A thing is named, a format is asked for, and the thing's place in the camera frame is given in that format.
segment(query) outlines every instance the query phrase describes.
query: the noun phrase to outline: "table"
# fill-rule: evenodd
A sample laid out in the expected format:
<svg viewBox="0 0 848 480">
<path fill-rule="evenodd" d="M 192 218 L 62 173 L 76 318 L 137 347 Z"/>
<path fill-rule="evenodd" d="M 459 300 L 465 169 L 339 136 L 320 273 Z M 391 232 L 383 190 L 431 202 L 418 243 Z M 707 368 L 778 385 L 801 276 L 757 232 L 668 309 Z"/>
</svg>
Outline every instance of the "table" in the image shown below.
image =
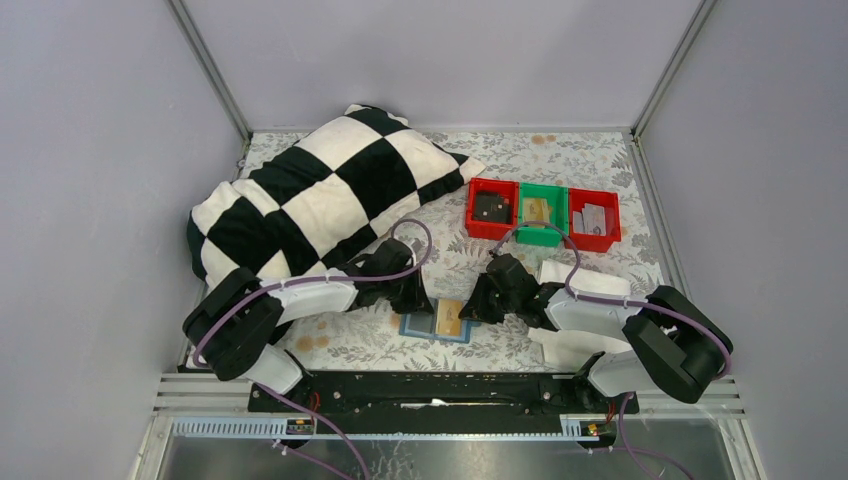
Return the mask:
<svg viewBox="0 0 848 480">
<path fill-rule="evenodd" d="M 303 133 L 257 133 L 242 172 L 304 137 Z M 633 294 L 662 283 L 659 246 L 651 238 L 621 133 L 429 133 L 448 151 L 473 155 L 487 165 L 480 175 L 518 182 L 617 192 L 622 240 L 606 254 L 582 254 L 587 269 L 628 279 Z M 494 241 L 470 238 L 464 227 L 468 187 L 422 206 L 407 217 L 426 223 L 433 233 L 430 261 L 423 267 L 428 294 L 467 299 L 477 275 L 491 257 Z M 414 225 L 398 228 L 398 238 L 417 254 L 426 237 Z M 366 251 L 373 251 L 376 244 Z M 502 249 L 519 258 L 530 273 L 546 258 L 574 263 L 563 247 L 507 243 Z M 308 369 L 550 371 L 541 345 L 527 338 L 527 327 L 509 315 L 500 325 L 474 327 L 469 344 L 400 336 L 399 317 L 386 302 L 367 310 L 316 315 L 297 320 L 278 346 L 294 353 Z"/>
</svg>

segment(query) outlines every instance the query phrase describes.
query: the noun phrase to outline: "green plastic container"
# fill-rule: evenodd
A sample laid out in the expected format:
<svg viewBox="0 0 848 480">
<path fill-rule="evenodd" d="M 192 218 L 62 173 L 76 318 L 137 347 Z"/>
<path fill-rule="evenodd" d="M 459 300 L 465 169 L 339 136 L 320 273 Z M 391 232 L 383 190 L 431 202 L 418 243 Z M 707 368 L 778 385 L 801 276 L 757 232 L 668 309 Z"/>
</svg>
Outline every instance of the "green plastic container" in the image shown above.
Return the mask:
<svg viewBox="0 0 848 480">
<path fill-rule="evenodd" d="M 524 221 L 524 198 L 544 198 L 548 207 L 554 207 L 551 223 L 568 233 L 568 188 L 556 185 L 522 183 L 518 193 L 518 223 Z M 550 228 L 521 227 L 515 232 L 518 243 L 556 247 L 562 235 Z"/>
</svg>

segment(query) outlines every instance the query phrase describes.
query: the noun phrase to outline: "pillow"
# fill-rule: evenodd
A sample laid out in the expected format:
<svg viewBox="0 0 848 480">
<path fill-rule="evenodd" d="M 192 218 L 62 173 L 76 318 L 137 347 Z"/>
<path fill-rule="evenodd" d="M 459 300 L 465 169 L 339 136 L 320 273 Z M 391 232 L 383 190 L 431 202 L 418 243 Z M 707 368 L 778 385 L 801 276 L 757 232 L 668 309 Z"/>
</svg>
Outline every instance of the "pillow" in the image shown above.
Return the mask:
<svg viewBox="0 0 848 480">
<path fill-rule="evenodd" d="M 192 270 L 212 287 L 238 267 L 263 279 L 323 272 L 484 168 L 404 118 L 352 105 L 191 210 Z"/>
</svg>

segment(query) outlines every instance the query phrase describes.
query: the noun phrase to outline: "red plastic container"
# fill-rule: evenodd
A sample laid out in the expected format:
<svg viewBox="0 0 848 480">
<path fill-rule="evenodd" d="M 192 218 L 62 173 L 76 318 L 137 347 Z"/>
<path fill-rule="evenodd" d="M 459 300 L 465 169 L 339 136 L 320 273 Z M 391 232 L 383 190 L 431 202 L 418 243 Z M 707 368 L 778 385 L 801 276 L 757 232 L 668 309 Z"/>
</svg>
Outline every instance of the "red plastic container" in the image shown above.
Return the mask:
<svg viewBox="0 0 848 480">
<path fill-rule="evenodd" d="M 606 235 L 574 233 L 574 212 L 583 210 L 586 204 L 604 207 L 607 222 Z M 621 220 L 618 216 L 618 194 L 596 190 L 568 189 L 568 234 L 579 250 L 606 253 L 613 243 L 621 241 Z"/>
<path fill-rule="evenodd" d="M 479 192 L 494 192 L 504 197 L 504 203 L 512 207 L 512 221 L 509 225 L 505 223 L 481 222 L 472 220 L 474 212 L 474 200 Z M 465 210 L 465 228 L 468 235 L 475 238 L 487 238 L 489 240 L 500 240 L 506 235 L 510 228 L 518 223 L 518 183 L 504 182 L 502 180 L 490 180 L 488 178 L 472 178 L 468 186 L 468 206 Z"/>
</svg>

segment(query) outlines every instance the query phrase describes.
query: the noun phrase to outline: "metal frame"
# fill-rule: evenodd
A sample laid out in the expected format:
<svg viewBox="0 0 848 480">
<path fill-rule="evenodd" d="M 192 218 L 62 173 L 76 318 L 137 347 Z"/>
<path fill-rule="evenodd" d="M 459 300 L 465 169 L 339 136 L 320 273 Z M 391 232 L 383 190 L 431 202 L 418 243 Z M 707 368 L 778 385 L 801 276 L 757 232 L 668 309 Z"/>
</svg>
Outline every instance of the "metal frame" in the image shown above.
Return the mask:
<svg viewBox="0 0 848 480">
<path fill-rule="evenodd" d="M 215 94 L 221 101 L 227 116 L 244 140 L 245 146 L 249 146 L 249 140 L 253 132 L 250 130 L 247 121 L 239 110 L 184 1 L 166 0 L 166 3 L 173 12 L 180 29 L 185 34 L 186 40 Z M 651 93 L 644 110 L 631 128 L 572 128 L 561 130 L 563 132 L 622 132 L 628 154 L 632 161 L 634 177 L 642 194 L 649 227 L 660 244 L 660 263 L 663 274 L 669 284 L 687 296 L 690 294 L 689 288 L 683 274 L 683 268 L 678 260 L 677 248 L 667 227 L 662 202 L 657 194 L 656 185 L 651 174 L 648 159 L 642 149 L 640 137 L 649 126 L 680 65 L 686 58 L 698 33 L 717 4 L 718 0 L 702 0 L 700 2 L 677 48 L 666 65 L 660 80 Z M 529 130 L 522 128 L 508 131 Z M 735 380 L 732 377 L 726 377 L 711 385 L 694 407 L 677 402 L 659 390 L 640 391 L 637 393 L 639 395 L 641 413 L 634 415 L 634 417 L 678 420 L 711 418 L 720 428 L 736 478 L 746 480 L 766 479 L 765 470 L 763 469 L 756 446 L 753 443 L 745 410 L 739 398 Z M 136 480 L 154 480 L 158 477 L 168 442 L 171 435 L 175 432 L 174 422 L 178 418 L 203 417 L 208 420 L 218 417 L 222 419 L 249 420 L 280 419 L 298 416 L 298 414 L 250 413 L 247 411 L 249 395 L 250 384 L 246 380 L 235 380 L 224 383 L 218 381 L 213 374 L 163 374 L 148 433 L 139 452 L 137 464 L 130 474 L 130 478 Z M 561 418 L 565 422 L 564 424 L 566 424 L 569 421 L 575 420 L 601 420 L 602 417 L 602 415 L 564 415 Z"/>
</svg>

